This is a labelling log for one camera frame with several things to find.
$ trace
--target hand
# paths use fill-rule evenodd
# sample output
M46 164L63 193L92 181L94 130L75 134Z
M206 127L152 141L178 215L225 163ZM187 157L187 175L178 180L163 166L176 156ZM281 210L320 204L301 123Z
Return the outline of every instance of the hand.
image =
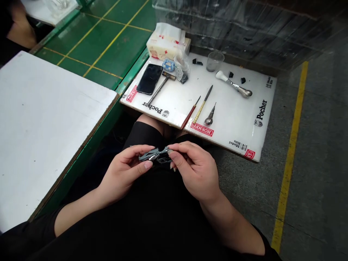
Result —
M189 141L168 147L171 149L168 155L180 171L185 187L191 195L203 204L218 200L222 192L219 188L218 169L210 153ZM179 152L186 153L188 159Z
M103 180L96 188L96 197L103 207L123 198L133 182L152 167L152 161L139 162L139 155L154 149L154 146L135 145L117 154Z

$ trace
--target phone screen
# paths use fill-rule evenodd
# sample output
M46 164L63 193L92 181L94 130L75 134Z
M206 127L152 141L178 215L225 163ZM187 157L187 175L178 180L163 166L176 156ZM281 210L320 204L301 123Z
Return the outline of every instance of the phone screen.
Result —
M138 84L137 91L151 95L162 73L162 66L149 64Z

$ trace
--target white handle tool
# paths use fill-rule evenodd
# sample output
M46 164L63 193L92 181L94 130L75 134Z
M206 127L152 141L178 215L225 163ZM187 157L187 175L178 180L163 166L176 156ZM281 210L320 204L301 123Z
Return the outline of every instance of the white handle tool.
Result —
M244 89L242 87L240 87L239 85L231 82L231 80L224 75L224 73L222 71L218 71L215 75L216 78L223 80L224 82L227 82L229 84L231 84L238 92L240 92L240 94L244 97L244 98L249 98L250 96L253 95L253 92L247 89Z

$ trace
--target white work surface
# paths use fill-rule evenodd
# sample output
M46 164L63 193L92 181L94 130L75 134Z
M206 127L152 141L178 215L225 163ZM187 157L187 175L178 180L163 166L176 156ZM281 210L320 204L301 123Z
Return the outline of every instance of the white work surface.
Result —
M30 218L118 94L26 52L0 69L0 230Z
M150 57L122 96L121 103L171 126L180 128L192 106L201 95L201 99L184 130L253 162L259 162L277 79L236 65L223 63L221 70L226 76L228 76L229 71L234 73L231 81L253 92L253 95L246 99L230 84L215 78L216 72L206 70L207 57L190 53L190 61L194 58L203 62L203 66L191 64L189 80L185 84L169 79L161 92L152 101L151 108L149 108L146 103L151 96L138 93L136 86L139 84L149 63L162 64L162 61ZM242 77L246 79L244 84L240 82ZM161 76L155 91L163 80L164 76ZM211 85L213 85L213 89L197 124L192 125ZM204 120L208 117L215 102L213 124L205 126ZM263 115L259 116L261 119L257 119L257 115L260 113Z
M53 14L46 6L44 0L21 0L25 6L26 13L43 22L52 26L56 26L62 21L68 14L70 14L79 5L75 0L69 0L68 7L59 13Z

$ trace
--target hammer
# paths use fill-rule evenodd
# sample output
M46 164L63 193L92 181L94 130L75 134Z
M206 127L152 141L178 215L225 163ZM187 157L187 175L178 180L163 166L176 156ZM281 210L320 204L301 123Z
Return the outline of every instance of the hammer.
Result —
M155 92L155 94L151 97L151 99L149 100L147 107L150 107L151 102L153 101L153 99L156 97L156 95L162 90L162 87L164 86L164 84L168 81L168 79L171 80L175 80L176 77L174 75L171 75L167 72L162 72L162 75L165 76L166 78L164 79L164 81L161 83L161 85L159 86L158 90Z

